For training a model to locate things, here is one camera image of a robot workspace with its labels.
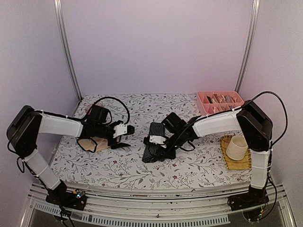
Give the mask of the navy striped underwear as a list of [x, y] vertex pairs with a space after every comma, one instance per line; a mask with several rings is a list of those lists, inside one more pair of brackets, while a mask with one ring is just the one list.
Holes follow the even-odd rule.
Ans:
[[165, 127], [161, 123], [152, 122], [149, 128], [149, 134], [143, 139], [145, 145], [142, 161], [144, 163], [154, 163], [164, 161], [165, 159], [175, 159], [174, 149], [167, 148], [168, 137], [165, 135]]

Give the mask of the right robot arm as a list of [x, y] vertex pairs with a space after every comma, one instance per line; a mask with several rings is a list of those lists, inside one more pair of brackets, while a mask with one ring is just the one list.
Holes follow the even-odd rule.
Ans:
[[210, 134], [227, 131], [241, 131], [251, 151], [251, 180], [253, 188], [245, 195], [248, 206], [255, 206], [263, 199], [263, 189], [267, 183], [269, 154], [273, 146], [273, 123], [270, 118], [252, 101], [242, 107], [206, 116], [196, 116], [188, 122], [170, 113], [162, 125], [172, 136], [152, 136], [149, 141], [159, 144], [162, 148], [158, 157], [175, 158], [175, 151], [184, 143], [205, 137]]

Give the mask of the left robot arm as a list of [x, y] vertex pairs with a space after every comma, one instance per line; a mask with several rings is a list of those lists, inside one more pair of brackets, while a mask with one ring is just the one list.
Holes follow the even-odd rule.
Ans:
[[110, 148], [125, 147], [127, 144], [120, 142], [121, 137], [134, 134], [135, 128], [129, 122], [107, 121], [108, 115], [109, 110], [98, 105], [92, 106], [82, 118], [44, 112], [25, 105], [7, 129], [8, 148], [21, 158], [35, 177], [53, 190], [51, 195], [55, 201], [67, 205], [70, 194], [59, 187], [62, 181], [41, 154], [40, 137], [102, 138], [107, 140]]

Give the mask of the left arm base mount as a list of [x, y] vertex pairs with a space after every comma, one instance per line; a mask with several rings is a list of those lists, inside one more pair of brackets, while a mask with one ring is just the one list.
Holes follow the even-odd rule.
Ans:
[[84, 191], [76, 189], [73, 192], [69, 192], [66, 184], [62, 181], [53, 190], [48, 187], [46, 187], [46, 190], [48, 192], [45, 199], [46, 202], [64, 208], [84, 211], [87, 202], [87, 196]]

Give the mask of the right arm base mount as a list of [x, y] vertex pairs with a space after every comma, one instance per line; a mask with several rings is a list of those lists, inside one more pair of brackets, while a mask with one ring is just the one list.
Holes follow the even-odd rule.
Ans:
[[232, 211], [265, 205], [269, 202], [266, 188], [256, 189], [249, 186], [248, 192], [228, 197], [227, 204]]

